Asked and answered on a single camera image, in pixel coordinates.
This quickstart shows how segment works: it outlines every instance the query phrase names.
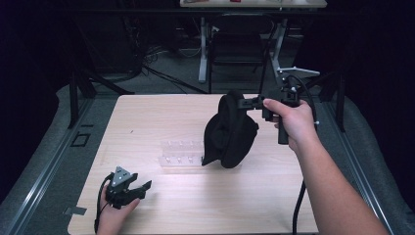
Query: human hand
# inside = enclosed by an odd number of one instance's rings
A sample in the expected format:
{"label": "human hand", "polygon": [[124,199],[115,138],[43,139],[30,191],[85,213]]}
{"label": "human hand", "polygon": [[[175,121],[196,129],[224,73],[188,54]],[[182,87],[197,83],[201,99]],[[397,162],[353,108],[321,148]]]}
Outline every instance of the human hand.
{"label": "human hand", "polygon": [[108,185],[103,188],[103,192],[101,194],[101,215],[99,218],[100,223],[97,231],[97,234],[99,235],[118,234],[125,219],[132,211],[134,211],[135,208],[137,208],[138,204],[140,203],[140,199],[135,199],[125,207],[122,207],[121,209],[115,209],[111,207],[111,205],[109,205],[105,199],[107,187]]}
{"label": "human hand", "polygon": [[[263,106],[281,116],[289,135],[289,146],[294,152],[298,153],[300,145],[307,141],[319,141],[314,128],[311,108],[304,100],[300,100],[298,107],[291,108],[279,101],[265,99]],[[275,127],[278,128],[278,118],[275,118],[274,122],[276,122]]]}

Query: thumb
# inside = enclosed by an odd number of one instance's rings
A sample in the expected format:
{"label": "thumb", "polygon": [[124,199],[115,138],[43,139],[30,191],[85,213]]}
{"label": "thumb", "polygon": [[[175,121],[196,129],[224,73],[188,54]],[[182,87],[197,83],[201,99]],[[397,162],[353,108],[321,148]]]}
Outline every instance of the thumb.
{"label": "thumb", "polygon": [[264,99],[263,106],[281,117],[286,116],[290,111],[290,107],[272,99]]}
{"label": "thumb", "polygon": [[134,211],[135,208],[137,208],[138,204],[140,203],[140,199],[134,199],[131,203],[129,203],[127,206],[125,206],[123,209],[126,211],[127,214]]}

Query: cable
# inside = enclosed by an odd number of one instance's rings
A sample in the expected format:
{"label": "cable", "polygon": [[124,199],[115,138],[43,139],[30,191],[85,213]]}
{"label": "cable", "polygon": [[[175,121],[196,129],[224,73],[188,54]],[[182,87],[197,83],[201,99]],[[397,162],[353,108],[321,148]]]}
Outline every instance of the cable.
{"label": "cable", "polygon": [[104,185],[108,180],[113,180],[114,178],[114,173],[111,172],[111,174],[109,174],[107,177],[105,177],[103,183],[101,184],[100,187],[100,191],[98,193],[98,200],[97,200],[97,215],[95,217],[95,222],[94,222],[94,230],[95,233],[97,233],[98,231],[98,226],[100,225],[100,216],[101,216],[101,212],[103,211],[103,209],[109,204],[106,203],[103,208],[101,209],[101,194],[103,193],[103,189],[104,189]]}
{"label": "cable", "polygon": [[306,95],[307,95],[307,97],[308,97],[308,100],[309,100],[309,106],[310,106],[310,108],[311,108],[311,111],[312,111],[312,117],[313,117],[313,119],[314,119],[314,121],[317,121],[317,113],[315,112],[315,105],[314,105],[314,101],[313,101],[313,99],[312,99],[312,96],[311,96],[311,93],[310,93],[310,91],[309,91],[309,89],[308,89],[308,87],[305,85],[305,83],[301,80],[301,79],[299,79],[297,76],[294,76],[294,75],[288,75],[287,76],[287,79],[289,79],[289,78],[293,78],[293,79],[295,79],[299,84],[300,84],[300,86],[301,87],[303,87],[303,90],[305,91],[305,93],[306,93]]}
{"label": "cable", "polygon": [[294,214],[293,214],[293,235],[297,234],[297,219],[299,217],[299,211],[301,207],[302,198],[304,197],[304,193],[305,193],[305,183],[303,180],[301,184],[299,198],[297,199],[296,208],[294,209]]}
{"label": "cable", "polygon": [[161,49],[161,46],[150,46],[147,50],[147,54],[144,57],[144,65],[149,65],[159,59],[159,53],[165,52]]}
{"label": "cable", "polygon": [[189,85],[189,84],[187,84],[186,82],[184,82],[184,81],[182,81],[182,80],[180,80],[180,79],[178,79],[178,78],[176,78],[176,77],[173,77],[173,76],[167,75],[167,74],[165,74],[165,73],[162,73],[162,72],[160,72],[160,71],[154,70],[154,69],[152,69],[152,68],[150,68],[150,67],[148,67],[148,66],[146,66],[146,65],[143,65],[143,68],[144,68],[144,69],[146,69],[148,72],[150,72],[150,73],[152,73],[152,74],[154,74],[154,75],[158,76],[158,77],[159,77],[159,78],[161,78],[161,79],[164,79],[164,80],[170,81],[173,85],[175,85],[176,87],[178,87],[178,88],[179,88],[181,91],[183,91],[184,93],[186,93],[186,92],[185,92],[185,91],[184,91],[181,87],[179,87],[178,85],[181,85],[181,86],[184,86],[184,87],[190,88],[190,89],[195,90],[195,91],[197,91],[197,92],[199,92],[199,93],[202,93],[202,94],[208,94],[206,91],[204,91],[204,90],[202,90],[202,89],[199,89],[198,87],[195,87],[195,86]]}
{"label": "cable", "polygon": [[[201,31],[199,30],[198,24],[196,23],[194,18],[192,18],[192,20],[193,20],[193,23],[195,24],[196,30],[198,31],[199,35],[201,36]],[[184,50],[191,50],[191,49],[180,49],[179,48],[178,52],[184,57],[188,57],[188,58],[194,57],[194,56],[197,56],[201,52],[202,45],[200,45],[199,48],[198,48],[198,51],[196,53],[192,54],[192,55],[187,55],[187,54],[183,53]]]}

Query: forearm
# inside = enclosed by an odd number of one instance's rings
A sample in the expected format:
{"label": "forearm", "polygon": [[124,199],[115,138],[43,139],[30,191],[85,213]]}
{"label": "forearm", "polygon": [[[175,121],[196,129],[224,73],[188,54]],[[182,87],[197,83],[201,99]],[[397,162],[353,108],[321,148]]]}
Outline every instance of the forearm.
{"label": "forearm", "polygon": [[299,148],[298,157],[321,234],[387,234],[319,141]]}
{"label": "forearm", "polygon": [[119,233],[121,229],[121,225],[119,223],[108,223],[108,224],[101,224],[98,227],[97,235],[116,235]]}

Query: black handle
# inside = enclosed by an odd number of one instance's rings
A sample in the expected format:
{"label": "black handle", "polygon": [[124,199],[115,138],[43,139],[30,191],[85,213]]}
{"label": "black handle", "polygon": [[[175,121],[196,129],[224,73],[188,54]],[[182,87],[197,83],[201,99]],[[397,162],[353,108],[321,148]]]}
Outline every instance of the black handle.
{"label": "black handle", "polygon": [[278,117],[278,144],[288,145],[288,133],[284,127],[281,116]]}

